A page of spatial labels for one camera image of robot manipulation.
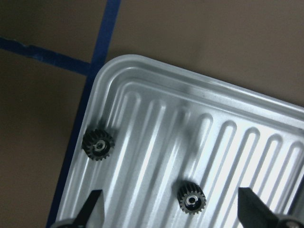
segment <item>ribbed metal tray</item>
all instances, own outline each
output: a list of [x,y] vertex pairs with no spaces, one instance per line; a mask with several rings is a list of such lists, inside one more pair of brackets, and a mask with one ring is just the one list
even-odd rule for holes
[[[86,129],[115,138],[90,160]],[[73,218],[89,192],[104,191],[104,228],[242,227],[238,187],[287,213],[304,175],[304,109],[235,85],[126,55],[98,73],[57,215]],[[177,186],[192,181],[207,205],[181,211]]]

